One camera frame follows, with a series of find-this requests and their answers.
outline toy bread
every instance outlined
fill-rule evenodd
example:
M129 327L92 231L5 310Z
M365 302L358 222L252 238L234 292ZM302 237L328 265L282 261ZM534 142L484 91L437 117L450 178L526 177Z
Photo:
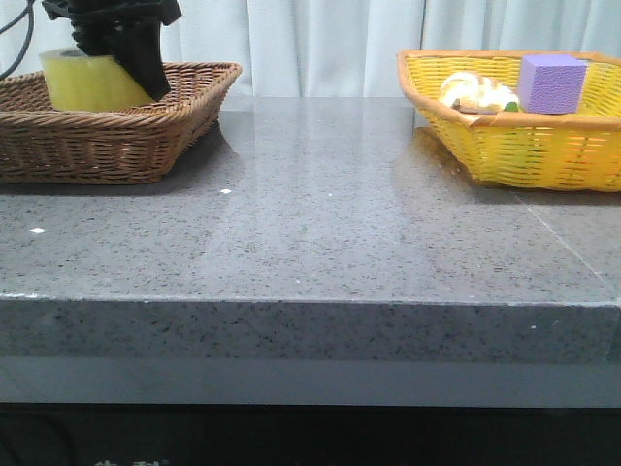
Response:
M519 99L515 92L498 80L472 72L454 73L440 89L440 102L465 114L517 112Z

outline brown wicker basket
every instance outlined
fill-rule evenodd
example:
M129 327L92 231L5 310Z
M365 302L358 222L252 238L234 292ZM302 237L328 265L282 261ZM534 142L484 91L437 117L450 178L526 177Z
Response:
M172 91L114 113L57 112L42 72L0 82L0 183L159 181L217 120L235 63L168 63Z

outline wicker basket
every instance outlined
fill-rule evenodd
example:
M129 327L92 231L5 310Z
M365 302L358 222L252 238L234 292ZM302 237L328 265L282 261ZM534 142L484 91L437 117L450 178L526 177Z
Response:
M441 104L442 82L476 71L516 87L521 58L542 51L404 50L401 87L475 181L557 190L621 190L621 60L572 53L589 63L577 114L465 115Z
M159 181L216 121L234 63L171 63L161 101L114 113L57 112L43 73L0 82L0 183Z

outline speckled stone surface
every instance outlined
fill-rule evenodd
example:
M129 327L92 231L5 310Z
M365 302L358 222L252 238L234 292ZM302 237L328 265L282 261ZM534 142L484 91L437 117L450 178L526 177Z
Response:
M621 197L473 186L413 116L229 99L161 183L0 185L0 355L618 358Z

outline basket rim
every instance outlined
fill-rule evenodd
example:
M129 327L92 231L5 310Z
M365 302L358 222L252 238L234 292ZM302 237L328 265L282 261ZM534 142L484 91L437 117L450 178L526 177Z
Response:
M564 129L588 129L602 131L621 130L621 117L616 116L577 116L542 115L526 112L499 112L495 115L467 115L446 107L438 100L421 94L410 79L409 58L521 58L527 54L569 54L575 58L598 63L621 66L621 59L593 51L566 50L401 50L397 55L399 84L405 96L417 107L451 122L467 127L547 127Z
M24 124L34 124L40 127L59 127L70 126L72 128L99 127L102 124L113 127L124 126L152 126L153 124L170 124L175 121L183 120L192 112L200 109L207 103L214 93L221 88L228 88L243 71L242 65L234 62L167 62L164 63L165 69L208 69L219 68L225 70L216 80L206 86L201 92L197 92L189 99L173 103L161 109L150 109L148 112L141 112L140 107L133 107L131 113L125 111L116 112L84 112L84 111L0 111L0 125L2 126L23 126ZM13 78L8 78L0 82L0 86L8 83L27 82L39 79L43 76L43 71L37 71Z

